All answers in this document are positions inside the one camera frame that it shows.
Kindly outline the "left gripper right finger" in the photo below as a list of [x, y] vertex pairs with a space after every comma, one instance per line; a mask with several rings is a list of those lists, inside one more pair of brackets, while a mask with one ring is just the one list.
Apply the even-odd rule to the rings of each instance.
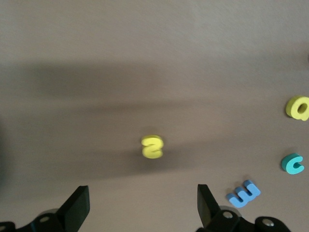
[[203, 225], [197, 232], [289, 232], [274, 217], [258, 217], [250, 223], [231, 210], [222, 210], [205, 184], [197, 186], [197, 209]]

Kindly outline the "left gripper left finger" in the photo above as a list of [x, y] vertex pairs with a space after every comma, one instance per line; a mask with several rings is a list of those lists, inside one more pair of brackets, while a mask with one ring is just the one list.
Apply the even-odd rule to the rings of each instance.
[[89, 211], [89, 187], [79, 186], [56, 212], [42, 214], [21, 228], [0, 222], [0, 232], [78, 232]]

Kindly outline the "yellow letter s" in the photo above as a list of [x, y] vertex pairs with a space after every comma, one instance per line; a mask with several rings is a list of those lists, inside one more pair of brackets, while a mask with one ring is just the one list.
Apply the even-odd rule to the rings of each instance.
[[158, 135], [146, 135], [141, 139], [142, 154], [148, 159], [158, 159], [163, 156], [163, 139]]

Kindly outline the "blue letter E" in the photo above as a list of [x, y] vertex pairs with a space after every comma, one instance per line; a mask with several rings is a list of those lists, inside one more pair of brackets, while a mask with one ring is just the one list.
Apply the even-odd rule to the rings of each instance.
[[261, 194], [260, 189], [251, 180], [245, 180], [242, 186], [236, 187], [233, 193], [228, 193], [226, 199], [236, 208], [244, 207]]

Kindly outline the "teal letter c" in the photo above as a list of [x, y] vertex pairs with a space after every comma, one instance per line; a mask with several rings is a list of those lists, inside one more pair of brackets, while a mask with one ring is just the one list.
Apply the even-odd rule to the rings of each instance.
[[299, 174], [305, 167], [301, 164], [303, 157], [297, 153], [292, 153], [284, 157], [281, 161], [281, 167], [291, 175]]

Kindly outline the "yellow letter a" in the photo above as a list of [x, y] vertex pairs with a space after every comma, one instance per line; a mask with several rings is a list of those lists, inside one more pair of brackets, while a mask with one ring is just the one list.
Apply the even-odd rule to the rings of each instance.
[[309, 119], [309, 97], [296, 95], [286, 105], [287, 115], [296, 120], [307, 121]]

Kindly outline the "brown table cover mat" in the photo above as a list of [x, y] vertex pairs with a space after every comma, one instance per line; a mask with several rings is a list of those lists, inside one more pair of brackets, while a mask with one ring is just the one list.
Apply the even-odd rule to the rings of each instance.
[[[197, 185], [309, 232], [309, 0], [0, 0], [0, 221], [89, 186], [80, 232], [195, 232]], [[141, 139], [158, 135], [163, 156]], [[281, 161], [303, 157], [291, 175]]]

